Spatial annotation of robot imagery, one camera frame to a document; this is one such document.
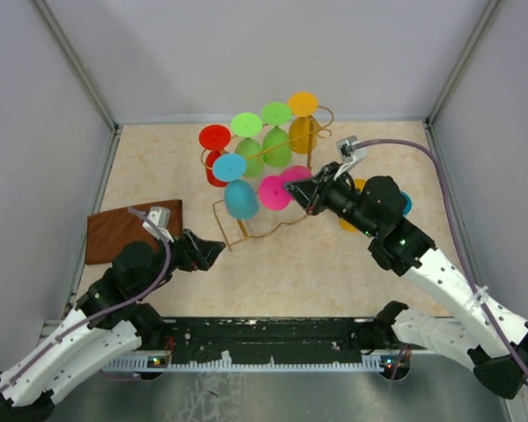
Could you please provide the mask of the magenta wine glass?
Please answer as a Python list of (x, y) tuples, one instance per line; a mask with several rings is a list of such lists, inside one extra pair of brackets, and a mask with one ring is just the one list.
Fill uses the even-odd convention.
[(264, 207), (273, 211), (285, 209), (292, 201), (291, 195), (284, 189), (288, 182), (310, 178), (312, 171), (302, 165), (294, 165), (280, 175), (266, 176), (259, 185), (258, 196)]

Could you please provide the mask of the light blue wine glass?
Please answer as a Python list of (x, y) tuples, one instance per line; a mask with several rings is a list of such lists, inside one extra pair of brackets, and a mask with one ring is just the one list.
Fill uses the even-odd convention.
[(224, 182), (224, 203), (229, 215), (236, 220), (254, 218), (260, 205), (253, 187), (243, 180), (246, 160), (238, 154), (220, 156), (212, 166), (213, 175)]

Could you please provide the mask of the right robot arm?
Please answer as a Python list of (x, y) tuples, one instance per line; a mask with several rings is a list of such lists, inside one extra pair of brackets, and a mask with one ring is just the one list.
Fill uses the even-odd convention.
[(369, 178), (357, 189), (339, 165), (311, 178), (287, 182), (285, 190), (308, 215), (329, 210), (370, 237), (376, 263), (435, 299), (453, 316), (440, 321), (391, 302), (377, 316), (377, 341), (422, 346), (469, 369), (495, 395), (513, 399), (528, 380), (528, 319), (471, 286), (435, 241), (412, 224), (407, 201), (389, 176)]

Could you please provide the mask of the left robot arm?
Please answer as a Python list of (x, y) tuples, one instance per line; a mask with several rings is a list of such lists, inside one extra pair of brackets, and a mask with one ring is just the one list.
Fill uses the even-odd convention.
[(176, 270), (208, 271), (224, 250), (191, 230), (156, 247), (135, 241), (113, 259), (66, 317), (22, 361), (0, 372), (0, 421), (45, 421), (107, 363), (164, 342), (165, 322), (143, 298)]

